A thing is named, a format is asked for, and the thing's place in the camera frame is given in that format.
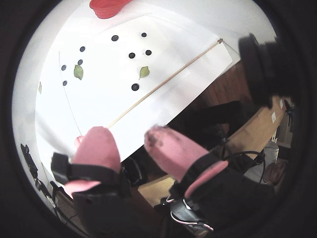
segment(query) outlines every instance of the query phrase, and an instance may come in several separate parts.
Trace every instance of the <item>black cable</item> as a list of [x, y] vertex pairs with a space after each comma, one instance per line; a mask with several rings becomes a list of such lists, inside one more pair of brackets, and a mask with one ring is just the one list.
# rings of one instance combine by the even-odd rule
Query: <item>black cable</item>
[[63, 217], [63, 219], [64, 219], [67, 223], [71, 224], [74, 228], [76, 228], [76, 229], [77, 229], [78, 231], [80, 231], [82, 234], [84, 234], [84, 235], [86, 235], [86, 236], [89, 237], [89, 235], [88, 235], [86, 232], [84, 232], [84, 231], [81, 230], [78, 226], [76, 226], [58, 207], [55, 207], [54, 210], [55, 210], [56, 212], [58, 212], [58, 213], [61, 215], [61, 217]]
[[69, 218], [69, 220], [71, 220], [73, 217], [76, 217], [77, 216], [77, 213], [74, 215], [74, 216], [71, 216], [70, 218]]
[[226, 156], [224, 158], [224, 160], [227, 160], [227, 159], [230, 159], [230, 158], [233, 158], [233, 157], [237, 157], [239, 155], [245, 155], [245, 154], [255, 154], [255, 155], [260, 156], [263, 159], [263, 171], [262, 171], [262, 176], [261, 176], [260, 182], [259, 182], [259, 183], [261, 183], [261, 181], [263, 180], [263, 177], [264, 177], [264, 170], [265, 170], [265, 158], [264, 158], [264, 156], [261, 153], [259, 153], [257, 151], [242, 151], [242, 152], [239, 152], [239, 153], [235, 153], [233, 155], [228, 155], [228, 156]]

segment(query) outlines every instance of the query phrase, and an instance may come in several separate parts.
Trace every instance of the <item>green leaf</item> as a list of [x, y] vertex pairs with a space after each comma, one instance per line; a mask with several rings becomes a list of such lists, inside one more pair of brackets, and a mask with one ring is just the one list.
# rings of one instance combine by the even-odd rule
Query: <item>green leaf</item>
[[40, 85], [39, 85], [39, 92], [40, 94], [42, 94], [42, 83], [40, 82]]
[[141, 68], [141, 70], [140, 70], [140, 78], [144, 78], [144, 77], [148, 76], [149, 74], [150, 74], [149, 67], [145, 66], [145, 67]]
[[82, 78], [84, 76], [84, 70], [83, 70], [83, 68], [80, 65], [75, 65], [74, 76], [76, 78], [79, 78], [80, 80], [82, 80]]

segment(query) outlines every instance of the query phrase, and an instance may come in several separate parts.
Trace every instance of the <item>red object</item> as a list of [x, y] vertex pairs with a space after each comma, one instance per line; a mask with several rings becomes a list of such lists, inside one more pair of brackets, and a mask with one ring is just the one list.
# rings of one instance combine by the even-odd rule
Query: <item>red object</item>
[[98, 18], [107, 19], [116, 16], [132, 0], [91, 0], [89, 6]]

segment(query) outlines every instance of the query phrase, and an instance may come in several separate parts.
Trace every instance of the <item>black strap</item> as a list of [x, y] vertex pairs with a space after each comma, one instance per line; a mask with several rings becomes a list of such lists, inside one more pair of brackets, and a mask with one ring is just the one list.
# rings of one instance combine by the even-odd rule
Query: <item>black strap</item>
[[189, 170], [186, 172], [182, 181], [179, 183], [175, 183], [170, 189], [169, 192], [174, 199], [180, 199], [184, 197], [184, 193], [187, 188], [198, 178], [198, 176], [205, 171], [209, 166], [218, 162], [219, 159], [213, 155], [212, 153], [208, 153], [197, 161], [195, 161]]
[[96, 165], [70, 164], [67, 155], [58, 153], [54, 153], [52, 157], [51, 170], [55, 180], [61, 184], [77, 179], [120, 184], [120, 175], [114, 170]]

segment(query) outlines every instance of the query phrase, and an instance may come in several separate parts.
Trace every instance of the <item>wooden stick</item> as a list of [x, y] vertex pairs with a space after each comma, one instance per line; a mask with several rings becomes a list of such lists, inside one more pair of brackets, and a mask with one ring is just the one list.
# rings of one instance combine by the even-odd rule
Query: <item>wooden stick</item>
[[156, 90], [158, 90], [161, 86], [166, 84], [168, 81], [170, 81], [173, 77], [175, 77], [177, 74], [179, 74], [181, 71], [183, 71], [185, 68], [190, 66], [193, 62], [198, 60], [201, 56], [206, 54], [208, 51], [210, 51], [213, 47], [216, 45], [222, 43], [222, 39], [219, 39], [216, 43], [214, 43], [212, 46], [210, 46], [208, 49], [200, 53], [198, 56], [193, 58], [191, 61], [189, 61], [187, 64], [185, 64], [183, 67], [181, 67], [179, 70], [177, 70], [174, 74], [172, 74], [170, 77], [168, 77], [166, 80], [164, 80], [162, 83], [160, 83], [158, 86], [156, 86], [154, 89], [152, 89], [148, 94], [146, 94], [144, 97], [142, 97], [139, 101], [137, 101], [135, 104], [133, 104], [128, 110], [126, 110], [124, 113], [122, 113], [116, 120], [114, 120], [112, 123], [110, 123], [107, 128], [112, 127], [117, 121], [119, 121], [121, 118], [123, 118], [129, 111], [134, 109], [137, 105], [139, 105], [142, 101], [144, 101], [148, 96], [150, 96], [152, 93], [154, 93]]

